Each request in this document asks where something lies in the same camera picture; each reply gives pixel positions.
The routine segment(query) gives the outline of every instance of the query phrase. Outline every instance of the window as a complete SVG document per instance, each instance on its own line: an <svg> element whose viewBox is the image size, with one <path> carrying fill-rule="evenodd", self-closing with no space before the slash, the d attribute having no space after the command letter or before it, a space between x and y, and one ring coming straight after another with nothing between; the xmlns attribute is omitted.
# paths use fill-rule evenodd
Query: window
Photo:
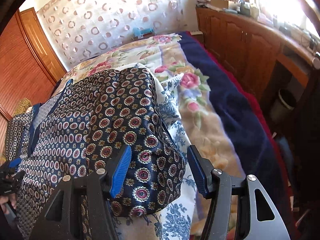
<svg viewBox="0 0 320 240"><path fill-rule="evenodd" d="M316 9L313 0L306 0L306 2L311 8ZM276 15L278 21L295 24L320 39L315 27L301 9L298 0L259 0L259 5L263 12L266 11L272 16Z"/></svg>

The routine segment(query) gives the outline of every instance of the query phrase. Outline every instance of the trash can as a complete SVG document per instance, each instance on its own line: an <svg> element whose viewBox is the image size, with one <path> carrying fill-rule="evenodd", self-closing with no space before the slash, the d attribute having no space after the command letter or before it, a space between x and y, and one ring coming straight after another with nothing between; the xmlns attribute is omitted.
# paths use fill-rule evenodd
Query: trash can
<svg viewBox="0 0 320 240"><path fill-rule="evenodd" d="M278 97L270 110L270 118L274 123L280 123L295 108L297 100L287 89L279 89Z"/></svg>

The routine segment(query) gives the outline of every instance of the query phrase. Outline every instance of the cabinet door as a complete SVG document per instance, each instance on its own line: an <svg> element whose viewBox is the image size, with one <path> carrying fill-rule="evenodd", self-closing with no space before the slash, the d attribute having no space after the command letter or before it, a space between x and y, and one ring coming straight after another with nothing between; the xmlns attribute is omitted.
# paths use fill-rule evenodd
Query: cabinet door
<svg viewBox="0 0 320 240"><path fill-rule="evenodd" d="M248 57L242 82L250 88L249 92L253 93L258 101L268 85L280 46L280 41L267 41L265 35L248 33L245 38Z"/></svg>
<svg viewBox="0 0 320 240"><path fill-rule="evenodd" d="M207 15L201 11L197 11L198 28L203 34L207 34Z"/></svg>
<svg viewBox="0 0 320 240"><path fill-rule="evenodd" d="M224 28L220 17L210 16L208 28L207 49L220 60L224 51Z"/></svg>
<svg viewBox="0 0 320 240"><path fill-rule="evenodd" d="M20 15L23 28L25 29L33 48L41 58L44 67L50 73L50 76L57 82L64 76L66 70L47 40L34 8L22 11L20 12Z"/></svg>
<svg viewBox="0 0 320 240"><path fill-rule="evenodd" d="M239 80L244 75L246 63L244 30L241 25L233 21L226 21L226 25L223 66Z"/></svg>

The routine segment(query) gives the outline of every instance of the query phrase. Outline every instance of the floral bedspread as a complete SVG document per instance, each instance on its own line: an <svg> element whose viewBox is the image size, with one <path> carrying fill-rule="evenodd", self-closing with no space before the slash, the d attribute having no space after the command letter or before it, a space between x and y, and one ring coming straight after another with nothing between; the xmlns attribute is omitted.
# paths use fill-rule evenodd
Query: floral bedspread
<svg viewBox="0 0 320 240"><path fill-rule="evenodd" d="M186 60L180 40L181 37L177 34L158 35L126 44L82 62L66 73L54 95L61 92L71 78L78 82L104 69L140 63L149 68L162 85L163 103L159 105L162 108L162 118L180 150L186 154L190 143L194 144L200 154L216 168L230 175L243 177L244 172L234 147L209 101L209 77ZM210 201L196 196L198 193L195 182L189 166L187 167L181 197L167 208L144 219L116 218L120 238L139 239L140 227L144 226L148 228L148 239L187 240L190 230L191 234L201 234ZM231 212L230 228L236 223L236 199L232 200Z"/></svg>

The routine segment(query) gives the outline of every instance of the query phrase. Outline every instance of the sheer curtain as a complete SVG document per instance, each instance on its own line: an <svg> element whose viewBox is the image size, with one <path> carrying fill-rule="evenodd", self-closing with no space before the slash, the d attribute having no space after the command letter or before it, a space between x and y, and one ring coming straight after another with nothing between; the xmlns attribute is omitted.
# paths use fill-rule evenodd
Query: sheer curtain
<svg viewBox="0 0 320 240"><path fill-rule="evenodd" d="M185 25L180 0L51 0L37 16L67 69L131 42L135 27L162 34Z"/></svg>

